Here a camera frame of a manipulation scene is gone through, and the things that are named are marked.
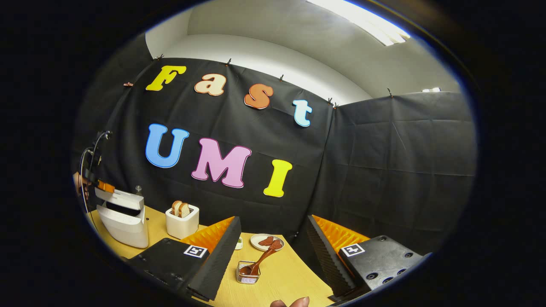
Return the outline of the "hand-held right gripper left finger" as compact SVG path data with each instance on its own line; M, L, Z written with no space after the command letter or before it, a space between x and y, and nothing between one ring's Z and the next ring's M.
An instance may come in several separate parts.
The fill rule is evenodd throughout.
M213 301L240 234L240 218L226 218L182 240L161 239L128 265L177 295Z

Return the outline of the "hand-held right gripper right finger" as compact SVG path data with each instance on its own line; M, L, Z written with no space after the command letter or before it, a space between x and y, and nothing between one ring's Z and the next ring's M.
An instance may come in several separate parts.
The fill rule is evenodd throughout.
M376 291L427 258L386 235L368 238L314 214L308 220L308 238L333 291L332 301Z

